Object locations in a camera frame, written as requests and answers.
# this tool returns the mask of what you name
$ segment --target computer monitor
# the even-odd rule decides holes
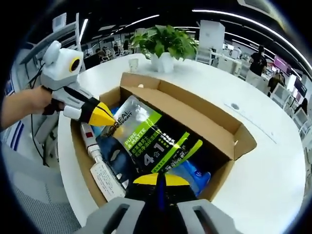
[[[86,57],[84,60],[84,65],[86,69],[99,65],[98,54],[93,54],[89,57]]]
[[[277,68],[274,67],[274,66],[272,66],[271,70],[272,70],[273,72],[277,72]]]
[[[307,88],[304,86],[304,84],[301,82],[299,78],[296,78],[296,81],[294,82],[295,88],[298,90],[298,92],[305,97],[307,93]]]

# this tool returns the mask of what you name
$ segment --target small white cup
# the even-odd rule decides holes
[[[130,72],[136,72],[138,67],[138,58],[129,59]]]

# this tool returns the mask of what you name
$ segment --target white round table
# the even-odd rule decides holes
[[[128,55],[93,67],[78,77],[94,96],[119,86],[129,71],[128,60],[138,58],[138,74],[150,75],[182,87],[222,108],[245,124],[257,147],[240,158],[213,200],[242,233],[281,233],[297,215],[305,186],[305,160],[293,121],[262,92],[239,78],[196,61],[175,61],[171,74],[151,70],[142,54]],[[235,103],[239,110],[231,107]],[[58,156],[64,187],[82,226],[98,207],[82,177],[73,147],[70,119],[58,121]]]

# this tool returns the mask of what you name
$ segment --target ceiling light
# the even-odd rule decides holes
[[[252,44],[255,44],[255,45],[259,46],[259,44],[258,44],[258,43],[255,43],[254,41],[249,40],[249,39],[244,38],[244,37],[241,37],[241,36],[239,36],[239,35],[235,35],[235,34],[233,34],[233,33],[228,33],[228,32],[225,32],[225,34],[229,34],[229,35],[232,35],[232,36],[235,36],[235,37],[241,38],[241,39],[243,39],[243,40],[246,40],[246,41],[251,42]],[[270,52],[271,54],[275,55],[275,53],[273,53],[271,50],[268,50],[267,48],[264,48],[264,49],[265,49],[266,51]]]
[[[116,33],[116,32],[118,32],[118,31],[120,31],[120,30],[122,30],[122,29],[123,29],[123,28],[119,28],[119,29],[117,29],[117,30],[115,31],[115,33]]]
[[[296,62],[299,62],[298,59],[297,59],[291,52],[289,52],[285,47],[283,47],[281,44],[277,43],[276,41],[275,41],[274,43],[277,44],[278,46],[280,46],[280,47],[281,47],[283,50],[285,50],[288,54],[290,54]]]
[[[306,74],[308,75],[308,77],[310,78],[310,80],[312,80],[312,76],[310,75],[310,73],[307,71],[307,69],[302,65],[301,62],[298,62],[299,66],[306,72]]]
[[[102,36],[103,36],[103,35],[98,35],[98,36],[92,37],[92,40],[97,39],[97,38],[100,38],[100,37],[102,37]]]
[[[257,45],[254,45],[254,44],[252,44],[252,43],[250,43],[249,45],[250,45],[251,47],[257,49]]]
[[[242,43],[242,42],[240,42],[240,41],[237,41],[237,40],[234,40],[233,39],[233,41],[235,41],[235,42],[237,42],[237,43],[239,43],[239,44],[241,44],[241,45],[245,45],[245,46],[247,46],[247,47],[249,47],[249,48],[251,48],[251,49],[253,49],[253,50],[255,50],[255,51],[259,51],[258,49],[256,49],[256,48],[254,48],[254,47],[252,47],[252,46],[250,46],[250,45],[247,45],[247,44],[245,44],[245,43]],[[269,59],[271,59],[272,61],[274,61],[274,59],[272,58],[272,57],[270,57],[270,56],[268,56],[267,54],[264,54],[266,57],[268,57]]]
[[[293,69],[292,67],[291,67],[291,70],[292,70],[297,76],[301,77],[301,76],[297,73],[297,71],[296,71],[295,69]]]
[[[82,39],[84,30],[85,30],[86,27],[87,27],[87,23],[88,23],[88,19],[85,19],[85,20],[83,21],[83,24],[82,24],[82,29],[81,29],[81,33],[80,33],[80,37],[79,37],[79,42],[81,42],[81,39]]]
[[[133,22],[133,23],[128,24],[127,26],[125,26],[125,28],[126,28],[126,27],[129,27],[129,26],[131,26],[131,25],[134,25],[134,24],[136,24],[136,23],[142,22],[142,21],[144,21],[144,20],[148,20],[148,19],[155,18],[155,17],[158,17],[158,16],[159,16],[159,15],[154,15],[154,16],[149,16],[149,17],[144,18],[144,19],[140,19],[140,20],[138,20],[138,21],[135,21],[135,22]]]
[[[311,64],[308,62],[308,60],[303,56],[303,54],[293,45],[291,44],[288,40],[286,40],[283,36],[279,35],[276,31],[272,30],[271,28],[255,21],[249,18],[246,18],[244,16],[240,16],[240,15],[236,15],[233,13],[228,13],[228,12],[223,12],[223,11],[215,11],[215,10],[192,10],[193,12],[204,12],[204,13],[215,13],[215,14],[221,14],[221,15],[227,15],[227,16],[233,16],[242,20],[246,20],[250,23],[253,23],[255,25],[260,26],[261,28],[269,31],[270,33],[274,34],[275,36],[277,36],[278,38],[280,38],[283,42],[285,42],[287,45],[289,45],[301,58],[302,60],[305,62],[305,64],[312,70],[312,66]]]
[[[109,25],[109,26],[103,26],[99,29],[99,31],[102,31],[102,30],[107,30],[107,29],[111,29],[111,28],[114,28],[116,25]]]
[[[254,32],[258,33],[258,34],[261,34],[262,36],[266,37],[269,40],[273,40],[272,38],[268,37],[267,35],[265,35],[263,33],[260,33],[258,30],[255,30],[255,29],[247,27],[247,26],[244,26],[244,28],[248,28],[249,30],[252,30],[252,31],[254,31]]]
[[[232,22],[232,21],[224,20],[224,19],[220,19],[220,21],[227,22],[227,23],[232,23],[232,24],[236,24],[236,25],[239,25],[239,26],[243,27],[243,25],[241,25],[240,23],[235,23],[235,22]]]
[[[174,28],[193,28],[193,29],[200,29],[200,27],[174,27]]]

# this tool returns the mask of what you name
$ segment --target ceiling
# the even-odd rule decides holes
[[[312,41],[312,38],[306,38],[305,42],[302,42],[303,37],[300,37],[300,32],[304,33],[304,28],[300,22],[300,16],[296,15],[296,18],[291,18],[291,12],[287,6],[276,5],[275,10],[278,9],[284,12],[283,16],[272,14],[277,21],[280,22],[278,23],[268,15],[240,5],[238,1],[240,3],[244,1],[249,4],[254,4],[268,12],[268,6],[259,4],[261,0],[219,0],[217,2],[206,1],[206,3],[193,1],[192,3],[183,2],[182,4],[168,3],[168,1],[162,0],[153,2],[145,1],[145,3],[89,0],[84,2],[79,1],[80,3],[77,4],[76,1],[69,0],[56,8],[49,16],[46,16],[44,20],[40,21],[37,28],[31,33],[29,41],[37,43],[45,36],[52,33],[52,19],[64,12],[67,12],[67,22],[74,21],[76,12],[80,13],[80,25],[82,25],[84,19],[88,19],[88,24],[81,42],[82,44],[91,41],[94,37],[107,37],[112,32],[121,28],[122,25],[129,25],[135,21],[154,15],[159,15],[159,17],[138,22],[120,30],[118,33],[130,33],[137,28],[148,28],[155,24],[198,27],[200,20],[214,20],[221,22],[225,26],[226,32],[249,39],[257,44],[263,44],[267,49],[281,56],[292,67],[302,70],[302,66],[300,65],[302,64],[305,69],[312,74],[312,71],[304,60],[297,55],[288,44],[254,23],[227,15],[192,12],[193,9],[218,10],[255,20],[292,42],[308,61],[312,60],[310,55],[311,43],[309,43]],[[99,31],[101,27],[106,27],[106,29]],[[235,39],[250,44],[249,41],[230,34],[225,35],[226,40]]]

